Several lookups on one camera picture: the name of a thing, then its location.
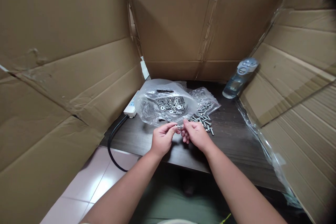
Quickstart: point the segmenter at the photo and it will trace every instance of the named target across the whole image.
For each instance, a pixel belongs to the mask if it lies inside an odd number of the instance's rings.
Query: power strip
[[[135,111],[135,107],[134,107],[134,100],[138,92],[139,90],[135,93],[132,100],[129,102],[127,107],[124,109],[124,114],[128,115],[130,118],[135,117],[135,115],[137,114],[137,112]]]

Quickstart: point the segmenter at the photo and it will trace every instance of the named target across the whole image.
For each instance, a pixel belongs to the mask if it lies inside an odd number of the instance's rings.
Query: power cord
[[[109,138],[108,138],[108,141],[107,141],[107,150],[108,150],[108,154],[110,155],[110,158],[112,160],[112,162],[120,169],[122,170],[123,172],[128,172],[127,170],[123,169],[120,165],[117,164],[117,162],[114,160],[113,156],[112,156],[112,153],[111,153],[111,142],[112,142],[112,139],[115,135],[115,133],[118,131],[118,129],[120,128],[120,126],[126,121],[126,119],[128,118],[129,116],[128,115],[125,115],[125,117],[117,124],[117,126],[112,130]]]

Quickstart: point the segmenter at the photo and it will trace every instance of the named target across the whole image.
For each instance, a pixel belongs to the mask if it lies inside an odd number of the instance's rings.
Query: pile of bolts
[[[203,127],[205,128],[205,130],[209,133],[211,132],[211,135],[214,136],[214,131],[211,127],[211,119],[208,115],[206,115],[209,107],[211,107],[211,102],[208,101],[207,103],[205,103],[200,109],[197,110],[197,112],[189,118],[189,121],[194,121],[194,122],[200,122],[202,123]]]

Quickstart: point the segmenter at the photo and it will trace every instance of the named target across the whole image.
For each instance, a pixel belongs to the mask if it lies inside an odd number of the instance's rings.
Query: plastic water bottle
[[[228,99],[235,98],[258,65],[259,62],[255,58],[242,60],[237,66],[237,72],[231,76],[229,82],[226,84],[223,96]]]

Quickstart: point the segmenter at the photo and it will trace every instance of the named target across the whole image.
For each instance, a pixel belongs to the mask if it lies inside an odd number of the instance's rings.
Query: tile floor
[[[116,162],[124,169],[132,168],[138,161],[136,155],[111,150]],[[111,161],[107,148],[99,146],[40,224],[78,224],[124,174]]]

